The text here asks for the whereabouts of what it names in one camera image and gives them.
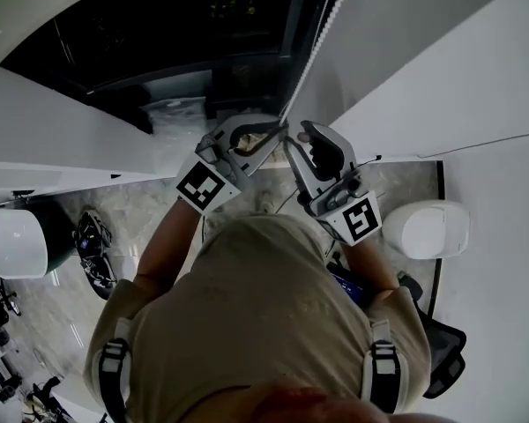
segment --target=tile floor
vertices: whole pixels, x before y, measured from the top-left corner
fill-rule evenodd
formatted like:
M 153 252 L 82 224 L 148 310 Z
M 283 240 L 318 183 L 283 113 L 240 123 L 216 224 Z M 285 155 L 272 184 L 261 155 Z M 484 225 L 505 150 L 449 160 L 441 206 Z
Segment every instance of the tile floor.
M 368 188 L 378 195 L 383 217 L 402 204 L 437 198 L 436 164 L 433 162 L 366 165 L 362 167 L 362 177 Z M 275 208 L 295 190 L 289 169 L 260 170 L 254 179 L 251 192 L 228 202 L 222 212 L 207 219 L 206 234 L 237 212 L 254 211 L 257 197 L 265 190 L 271 192 Z M 134 276 L 141 253 L 175 198 L 172 179 L 89 189 L 56 197 L 75 223 L 86 207 L 100 213 L 114 234 L 113 246 L 108 252 L 111 263 L 115 272 L 126 278 Z M 324 249 L 329 249 L 330 237 L 303 211 L 295 196 L 280 212 L 308 222 L 317 231 Z M 183 273 L 190 269 L 202 244 L 201 226 Z M 407 271 L 420 282 L 424 290 L 421 307 L 427 308 L 435 263 L 405 258 L 384 245 L 380 234 L 375 238 L 396 271 Z M 22 316 L 12 315 L 6 325 L 12 339 L 8 359 L 29 382 L 35 378 L 43 381 L 41 378 L 52 374 L 82 371 L 86 347 L 104 305 L 88 285 L 78 256 L 72 256 L 57 268 L 56 276 L 58 284 L 51 274 L 38 280 L 10 282 L 11 288 L 18 293 Z

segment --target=shoulder strap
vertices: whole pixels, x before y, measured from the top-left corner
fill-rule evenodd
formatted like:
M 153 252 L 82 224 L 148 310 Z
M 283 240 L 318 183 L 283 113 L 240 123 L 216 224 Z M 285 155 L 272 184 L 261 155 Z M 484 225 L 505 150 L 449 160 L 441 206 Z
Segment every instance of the shoulder strap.
M 386 413 L 403 409 L 407 396 L 409 368 L 391 341 L 390 322 L 372 324 L 372 345 L 364 357 L 361 399 Z
M 98 378 L 95 388 L 108 415 L 115 423 L 127 423 L 125 401 L 129 396 L 131 355 L 128 346 L 130 321 L 120 318 L 114 338 L 108 341 L 95 358 Z

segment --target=round white object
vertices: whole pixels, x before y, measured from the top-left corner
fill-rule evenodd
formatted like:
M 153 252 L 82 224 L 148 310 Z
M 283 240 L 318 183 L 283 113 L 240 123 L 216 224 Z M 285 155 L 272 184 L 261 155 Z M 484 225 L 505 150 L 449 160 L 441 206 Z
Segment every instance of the round white object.
M 410 258 L 457 256 L 468 244 L 470 214 L 456 202 L 415 202 L 391 212 L 382 233 L 388 244 Z
M 27 210 L 0 209 L 0 277 L 42 278 L 47 245 L 37 218 Z
M 418 210 L 404 225 L 401 245 L 410 258 L 435 258 L 443 252 L 446 234 L 445 212 L 429 207 Z

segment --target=beige t-shirt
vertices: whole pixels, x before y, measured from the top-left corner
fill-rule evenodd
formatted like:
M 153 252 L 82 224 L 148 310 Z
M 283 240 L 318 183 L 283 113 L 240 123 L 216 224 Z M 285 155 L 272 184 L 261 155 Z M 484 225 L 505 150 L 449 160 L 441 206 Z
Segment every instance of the beige t-shirt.
M 216 391 L 283 378 L 357 397 L 369 320 L 390 320 L 410 367 L 407 402 L 428 387 L 428 341 L 408 290 L 363 312 L 326 270 L 310 231 L 286 216 L 226 224 L 191 272 L 154 300 L 120 281 L 90 344 L 89 388 L 92 356 L 120 317 L 132 319 L 127 407 L 135 422 L 176 422 Z

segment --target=person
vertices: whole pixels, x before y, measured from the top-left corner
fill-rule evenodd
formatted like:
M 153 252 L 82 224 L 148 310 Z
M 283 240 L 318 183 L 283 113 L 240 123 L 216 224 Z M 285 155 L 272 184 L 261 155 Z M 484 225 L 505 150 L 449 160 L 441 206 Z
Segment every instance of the person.
M 427 389 L 428 340 L 411 295 L 370 240 L 343 251 L 376 292 L 360 309 L 324 266 L 315 236 L 298 219 L 261 214 L 231 220 L 175 282 L 200 215 L 177 200 L 161 221 L 133 281 L 120 280 L 103 309 L 86 359 L 130 323 L 134 422 L 412 423 L 361 401 L 370 323 L 390 321 L 409 366 L 411 406 Z

